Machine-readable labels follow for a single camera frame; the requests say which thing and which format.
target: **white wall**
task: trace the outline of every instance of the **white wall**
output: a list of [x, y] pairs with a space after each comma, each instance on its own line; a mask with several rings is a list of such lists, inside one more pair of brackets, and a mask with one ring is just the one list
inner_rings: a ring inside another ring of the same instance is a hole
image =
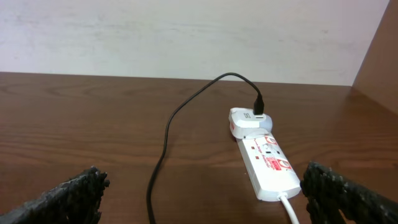
[[0, 71], [351, 85], [388, 0], [1, 0]]

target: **white cable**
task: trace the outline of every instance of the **white cable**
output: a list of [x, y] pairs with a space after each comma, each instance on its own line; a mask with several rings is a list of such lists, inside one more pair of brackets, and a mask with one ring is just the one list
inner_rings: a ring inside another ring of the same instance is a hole
[[296, 214], [294, 213], [292, 206], [290, 205], [289, 201], [286, 198], [286, 194], [280, 195], [279, 200], [284, 204], [286, 212], [289, 215], [292, 224], [300, 224]]

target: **black textured object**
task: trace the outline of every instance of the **black textured object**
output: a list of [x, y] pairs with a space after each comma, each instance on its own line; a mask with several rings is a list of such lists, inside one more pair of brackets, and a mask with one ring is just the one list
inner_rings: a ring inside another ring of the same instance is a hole
[[315, 162], [309, 163], [300, 185], [314, 224], [346, 223], [339, 210], [346, 219], [360, 224], [398, 223], [398, 203]]
[[0, 216], [0, 224], [96, 224], [107, 173], [91, 167], [43, 193], [40, 198]]

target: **white power strip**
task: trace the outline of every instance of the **white power strip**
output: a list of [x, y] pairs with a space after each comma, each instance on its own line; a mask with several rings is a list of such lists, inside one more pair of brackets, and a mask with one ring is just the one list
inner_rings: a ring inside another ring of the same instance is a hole
[[250, 109], [232, 108], [229, 122], [257, 198], [282, 201], [292, 223], [299, 223], [287, 199], [300, 193], [300, 180], [271, 134], [271, 118], [254, 115]]

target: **wooden table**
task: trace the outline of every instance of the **wooden table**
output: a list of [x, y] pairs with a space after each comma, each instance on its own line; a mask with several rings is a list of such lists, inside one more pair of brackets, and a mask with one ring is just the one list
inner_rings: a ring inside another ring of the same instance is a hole
[[[171, 112], [208, 81], [0, 74], [0, 213], [96, 165], [111, 180], [100, 223], [147, 223], [145, 192]], [[302, 178], [331, 166], [398, 201], [398, 117], [348, 86], [258, 83], [273, 133]], [[152, 201], [162, 223], [289, 223], [259, 202], [229, 133], [244, 82], [219, 82], [184, 107], [169, 134]], [[307, 199], [290, 200], [310, 223]]]

